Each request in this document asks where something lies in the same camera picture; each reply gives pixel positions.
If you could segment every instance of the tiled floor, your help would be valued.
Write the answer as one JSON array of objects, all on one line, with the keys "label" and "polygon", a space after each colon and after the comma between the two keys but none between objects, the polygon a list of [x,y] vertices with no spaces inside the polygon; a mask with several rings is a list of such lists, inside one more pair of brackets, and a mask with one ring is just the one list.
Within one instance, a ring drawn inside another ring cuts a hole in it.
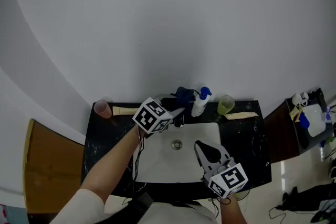
[{"label": "tiled floor", "polygon": [[[331,179],[328,177],[330,161],[323,161],[324,156],[326,156],[329,151],[329,146],[323,151],[317,146],[298,157],[272,164],[272,182],[252,189],[249,195],[239,202],[247,223],[279,224],[282,217],[271,220],[268,216],[268,211],[272,207],[282,204],[282,195],[284,192],[291,192],[295,186],[297,186],[299,192],[301,192],[316,185],[330,183]],[[108,204],[112,203],[112,208],[119,208],[123,201],[124,198],[111,196]],[[214,206],[208,200],[199,200],[199,202],[212,212],[214,211]],[[271,212],[272,216],[279,214],[282,214],[282,211],[274,209]],[[312,215],[298,215],[288,211],[286,211],[286,214],[287,216],[282,224],[310,223],[312,218]]]}]

